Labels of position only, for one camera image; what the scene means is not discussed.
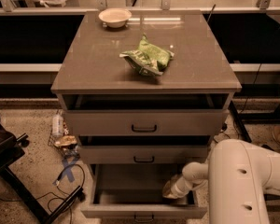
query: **white robotic arm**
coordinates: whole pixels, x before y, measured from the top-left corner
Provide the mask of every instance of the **white robotic arm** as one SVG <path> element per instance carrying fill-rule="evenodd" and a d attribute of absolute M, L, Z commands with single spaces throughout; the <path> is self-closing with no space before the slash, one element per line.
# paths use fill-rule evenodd
<path fill-rule="evenodd" d="M 212 150 L 209 164 L 192 162 L 163 189 L 180 198 L 209 180 L 211 224 L 269 224 L 263 194 L 280 196 L 280 154 L 241 140 L 225 140 Z"/>

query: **crumpled snack bag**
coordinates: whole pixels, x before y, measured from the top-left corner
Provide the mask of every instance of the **crumpled snack bag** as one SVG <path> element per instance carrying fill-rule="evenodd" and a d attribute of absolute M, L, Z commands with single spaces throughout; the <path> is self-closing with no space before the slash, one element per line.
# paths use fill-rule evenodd
<path fill-rule="evenodd" d="M 161 76 L 174 54 L 149 43 L 146 35 L 143 35 L 138 49 L 124 51 L 119 56 L 140 75 Z"/>

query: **cabinet top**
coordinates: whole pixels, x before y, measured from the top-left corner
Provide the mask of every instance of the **cabinet top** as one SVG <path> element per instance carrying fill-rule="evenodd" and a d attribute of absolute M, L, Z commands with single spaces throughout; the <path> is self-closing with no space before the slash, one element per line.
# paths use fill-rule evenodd
<path fill-rule="evenodd" d="M 52 86 L 54 93 L 238 91 L 241 85 L 200 11 L 132 11 L 122 28 L 87 12 Z M 175 54 L 160 77 L 137 74 L 120 58 L 150 43 Z"/>

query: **drawer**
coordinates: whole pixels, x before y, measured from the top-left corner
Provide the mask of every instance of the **drawer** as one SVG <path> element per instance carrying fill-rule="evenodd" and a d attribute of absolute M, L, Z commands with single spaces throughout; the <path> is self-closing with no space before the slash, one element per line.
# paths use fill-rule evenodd
<path fill-rule="evenodd" d="M 206 207 L 198 207 L 195 193 L 185 198 L 162 198 L 167 180 L 182 166 L 176 164 L 96 165 L 92 194 L 81 205 L 85 217 L 132 218 L 147 222 L 155 218 L 202 218 Z"/>
<path fill-rule="evenodd" d="M 209 136 L 94 136 L 80 138 L 81 159 L 96 163 L 205 161 Z"/>
<path fill-rule="evenodd" d="M 74 135 L 216 135 L 228 111 L 68 112 L 65 119 Z"/>

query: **floor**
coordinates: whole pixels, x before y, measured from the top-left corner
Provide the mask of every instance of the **floor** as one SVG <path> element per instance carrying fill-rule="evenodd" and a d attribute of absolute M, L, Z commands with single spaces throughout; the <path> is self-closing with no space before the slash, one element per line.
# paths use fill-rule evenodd
<path fill-rule="evenodd" d="M 234 101 L 237 108 L 241 110 L 245 100 Z M 245 112 L 258 111 L 266 109 L 272 110 L 278 105 L 278 100 L 269 102 L 256 102 L 249 100 L 245 107 Z M 0 100 L 1 123 L 16 136 L 27 133 L 30 144 L 24 147 L 25 155 L 19 160 L 11 164 L 10 169 L 16 174 L 21 182 L 31 191 L 31 193 L 39 199 L 39 203 L 48 210 L 54 209 L 60 200 L 54 199 L 55 193 L 64 197 L 57 190 L 54 182 L 63 169 L 63 155 L 59 150 L 52 146 L 50 139 L 52 117 L 60 110 L 58 101 L 55 99 L 48 100 Z M 246 129 L 252 139 L 253 144 L 258 146 L 267 145 L 274 150 L 280 152 L 278 146 L 272 138 L 272 128 L 274 124 L 246 124 Z M 242 139 L 239 131 L 235 128 L 232 116 L 227 118 L 227 130 L 215 137 L 215 142 L 223 139 L 236 138 Z M 85 172 L 84 192 L 91 192 L 91 176 L 88 168 L 82 161 L 77 161 Z M 65 176 L 61 179 L 59 188 L 64 192 L 71 192 L 76 186 L 80 185 L 83 179 L 80 168 L 73 167 L 71 169 L 73 179 Z M 198 189 L 197 201 L 199 206 L 208 205 L 208 188 L 207 185 Z M 0 223 L 38 223 L 37 219 L 25 206 L 23 202 L 19 202 L 19 198 L 15 191 L 10 188 L 2 179 L 0 179 Z M 73 224 L 124 224 L 134 223 L 130 219 L 99 219 L 85 218 L 80 212 L 82 203 L 76 201 L 71 207 L 62 213 L 54 223 L 73 223 Z M 267 201 L 269 217 L 271 224 L 280 223 L 280 200 Z M 155 220 L 157 224 L 206 224 L 208 223 L 208 215 L 202 219 L 166 219 Z"/>

